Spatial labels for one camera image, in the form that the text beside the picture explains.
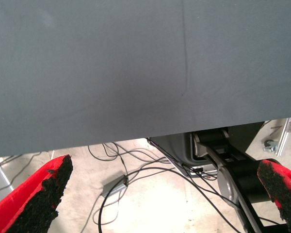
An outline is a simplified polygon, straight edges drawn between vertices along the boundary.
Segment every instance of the wire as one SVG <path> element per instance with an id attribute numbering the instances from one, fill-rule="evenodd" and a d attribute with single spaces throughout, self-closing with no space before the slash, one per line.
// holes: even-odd
<path id="1" fill-rule="evenodd" d="M 86 226 L 87 226 L 87 224 L 88 224 L 88 220 L 89 220 L 89 218 L 90 218 L 91 215 L 92 215 L 92 211 L 93 211 L 93 209 L 94 209 L 94 207 L 95 207 L 95 205 L 96 205 L 96 203 L 97 203 L 97 201 L 98 201 L 98 199 L 100 198 L 101 195 L 102 195 L 102 193 L 100 193 L 100 194 L 98 195 L 98 197 L 95 199 L 94 204 L 93 204 L 93 207 L 92 207 L 91 211 L 89 212 L 89 215 L 88 215 L 88 217 L 87 217 L 87 220 L 86 220 L 86 222 L 85 222 L 85 224 L 84 224 L 84 226 L 83 226 L 83 228 L 82 228 L 82 230 L 81 230 L 80 233 L 83 233 L 84 229 L 86 228 Z"/>
<path id="2" fill-rule="evenodd" d="M 269 220 L 269 219 L 264 218 L 264 217 L 259 217 L 259 219 L 262 219 L 262 220 L 267 221 L 267 222 L 271 222 L 271 223 L 276 224 L 276 225 L 280 225 L 280 223 L 272 221 L 272 220 Z"/>
<path id="3" fill-rule="evenodd" d="M 187 182 L 189 182 L 191 185 L 193 185 L 199 192 L 200 194 L 203 195 L 203 197 L 212 205 L 212 207 L 217 211 L 217 213 L 223 218 L 223 220 L 237 233 L 240 233 L 240 231 L 238 231 L 226 218 L 225 216 L 221 213 L 221 211 L 213 204 L 213 202 L 201 191 L 201 189 L 195 185 L 194 182 L 190 181 L 188 178 L 182 176 L 181 174 L 173 171 L 173 170 L 169 170 L 167 168 L 162 168 L 162 167 L 146 167 L 146 168 L 142 168 L 141 170 L 151 170 L 151 169 L 156 169 L 156 170 L 166 170 L 166 171 L 169 171 L 169 172 L 172 172 L 174 174 L 177 174 L 178 176 L 182 177 L 183 179 L 185 179 Z M 131 172 L 129 175 L 132 175 L 134 173 L 137 173 L 138 171 L 134 171 L 134 172 Z M 112 192 L 112 190 L 121 182 L 122 180 L 119 180 L 111 189 L 110 191 L 108 192 L 106 198 L 104 199 L 102 205 L 101 205 L 101 208 L 100 208 L 100 211 L 99 211 L 99 216 L 98 216 L 98 230 L 99 230 L 99 233 L 102 233 L 102 227 L 101 227 L 101 217 L 102 217 L 102 211 L 103 211 L 103 208 L 104 208 L 104 204 L 106 203 L 106 200 L 108 198 L 108 196 L 110 195 L 110 193 Z"/>
<path id="4" fill-rule="evenodd" d="M 38 153 L 38 154 L 34 154 L 32 157 L 31 157 L 31 159 L 29 160 L 29 162 L 12 178 L 12 180 L 11 180 L 11 182 L 10 182 L 10 184 L 9 185 L 7 185 L 7 186 L 5 186 L 5 187 L 2 187 L 2 188 L 0 188 L 0 191 L 2 191 L 2 190 L 4 190 L 4 189 L 6 189 L 6 188 L 8 188 L 8 187 L 10 187 L 11 185 L 12 185 L 12 183 L 14 182 L 14 180 L 16 179 L 16 177 L 17 176 L 19 176 L 25 169 L 26 169 L 26 167 L 28 167 L 29 166 L 29 164 L 31 163 L 31 161 L 33 160 L 33 158 L 34 157 L 36 157 L 36 156 L 38 156 L 38 155 L 40 155 L 42 152 L 40 152 L 40 153 Z"/>
<path id="5" fill-rule="evenodd" d="M 116 200 L 116 201 L 113 201 L 113 202 L 111 202 L 111 203 L 109 203 L 109 204 L 107 204 L 107 205 L 105 205 L 104 206 L 104 208 L 105 207 L 107 207 L 107 206 L 110 206 L 110 205 L 113 205 L 113 204 L 115 204 L 115 203 L 117 203 L 117 202 L 119 202 L 123 197 L 124 197 L 124 195 L 125 195 L 125 193 L 126 193 L 126 191 L 127 191 L 127 189 L 128 189 L 128 187 L 126 188 L 126 189 L 124 189 L 124 192 L 123 192 L 123 194 L 119 197 L 119 199 L 118 200 Z M 92 220 L 93 220 L 93 222 L 96 224 L 96 225 L 98 225 L 98 223 L 95 221 L 95 215 L 98 213 L 100 211 L 100 208 L 99 209 L 97 209 L 94 213 L 93 213 L 93 217 L 92 217 Z"/>
<path id="6" fill-rule="evenodd" d="M 118 149 L 121 148 L 122 150 L 124 150 L 125 152 L 124 153 L 119 153 L 118 155 L 125 155 L 125 154 L 130 154 L 131 156 L 133 156 L 134 158 L 140 160 L 140 161 L 143 161 L 143 162 L 150 162 L 149 160 L 144 160 L 138 156 L 136 156 L 135 154 L 133 154 L 133 152 L 138 152 L 138 153 L 141 153 L 141 154 L 144 154 L 146 155 L 147 157 L 149 157 L 150 159 L 154 160 L 154 161 L 157 161 L 157 159 L 153 158 L 152 156 L 150 156 L 149 154 L 145 153 L 144 151 L 141 151 L 141 150 L 136 150 L 136 149 L 133 149 L 133 150 L 126 150 L 125 148 L 123 148 L 122 146 L 120 146 L 119 144 L 117 143 L 114 143 L 112 142 L 116 148 Z M 106 145 L 108 148 L 110 148 L 111 150 L 113 150 L 114 152 L 116 152 L 112 147 Z"/>
<path id="7" fill-rule="evenodd" d="M 19 155 L 12 155 L 12 156 L 9 156 L 8 158 L 4 159 L 1 163 L 0 163 L 0 166 L 4 165 L 4 164 L 7 164 L 17 158 L 19 158 L 20 156 L 22 156 L 23 154 L 19 154 Z"/>
<path id="8" fill-rule="evenodd" d="M 166 172 L 166 171 L 159 171 L 159 172 L 155 172 L 153 174 L 150 174 L 150 175 L 147 175 L 147 176 L 142 176 L 142 177 L 139 177 L 133 181 L 131 181 L 129 184 L 131 185 L 132 183 L 136 182 L 137 180 L 140 180 L 140 179 L 143 179 L 143 178 L 147 178 L 147 177 L 150 177 L 150 176 L 154 176 L 154 175 L 157 175 L 157 174 L 160 174 L 160 173 L 163 173 L 163 172 Z"/>
<path id="9" fill-rule="evenodd" d="M 107 207 L 107 206 L 110 206 L 110 205 L 112 205 L 112 204 L 117 203 L 117 213 L 116 213 L 116 216 L 115 216 L 115 218 L 114 218 L 113 220 L 111 220 L 111 221 L 109 221 L 109 222 L 102 223 L 102 224 L 101 224 L 102 226 L 103 226 L 103 225 L 110 224 L 110 223 L 113 223 L 113 222 L 117 219 L 117 217 L 118 217 L 118 210 L 119 210 L 119 207 L 120 207 L 120 200 L 121 200 L 122 197 L 124 196 L 124 194 L 121 196 L 121 193 L 122 193 L 122 191 L 119 192 L 119 194 L 118 194 L 118 199 L 117 199 L 116 201 L 114 201 L 114 202 L 112 202 L 112 203 L 110 203 L 110 204 L 108 204 L 108 205 L 105 206 L 105 207 Z M 98 223 L 95 221 L 95 214 L 96 214 L 99 210 L 100 210 L 100 208 L 94 212 L 93 217 L 92 217 L 93 223 L 95 223 L 96 225 L 98 225 Z"/>
<path id="10" fill-rule="evenodd" d="M 112 158 L 112 159 L 100 159 L 100 158 L 96 157 L 96 156 L 91 152 L 91 149 L 89 148 L 89 145 L 87 146 L 87 148 L 88 148 L 89 153 L 90 153 L 90 154 L 91 154 L 95 159 L 97 159 L 97 160 L 104 161 L 104 162 L 108 162 L 108 161 L 113 161 L 113 160 L 116 159 L 116 157 L 114 157 L 114 158 Z"/>
<path id="11" fill-rule="evenodd" d="M 159 151 L 161 151 L 166 157 L 170 158 L 174 162 L 179 162 L 177 159 L 174 158 L 170 153 L 168 153 L 164 148 L 162 148 L 159 144 L 153 142 L 150 138 L 147 138 L 148 142 L 151 142 L 151 144 L 156 147 Z"/>

